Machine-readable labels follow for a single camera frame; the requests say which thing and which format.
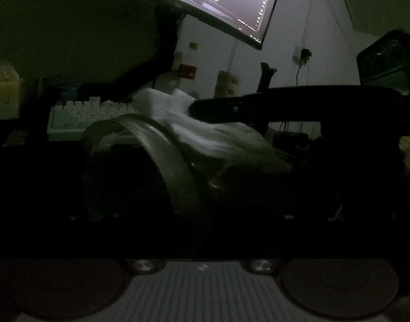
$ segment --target plastic bottle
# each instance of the plastic bottle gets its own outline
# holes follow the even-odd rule
[[[199,66],[199,44],[191,42],[179,67],[180,90],[189,94],[195,93],[195,78]]]

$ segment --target white wall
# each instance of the white wall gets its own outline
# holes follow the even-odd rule
[[[262,51],[238,42],[231,72],[241,78],[239,95],[256,91],[262,61],[278,69],[271,87],[294,86],[297,67],[292,56],[296,45],[303,45],[312,57],[309,70],[300,70],[299,85],[358,85],[356,55],[375,40],[376,36],[354,31],[344,0],[278,0]],[[189,42],[201,44],[195,91],[200,98],[212,98],[217,73],[226,70],[234,40],[189,17],[178,50],[185,51]],[[304,126],[309,134],[314,129],[317,135],[317,125]],[[290,130],[297,130],[297,124]]]

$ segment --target box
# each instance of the box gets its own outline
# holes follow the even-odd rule
[[[23,80],[0,81],[0,120],[19,118],[20,86]]]

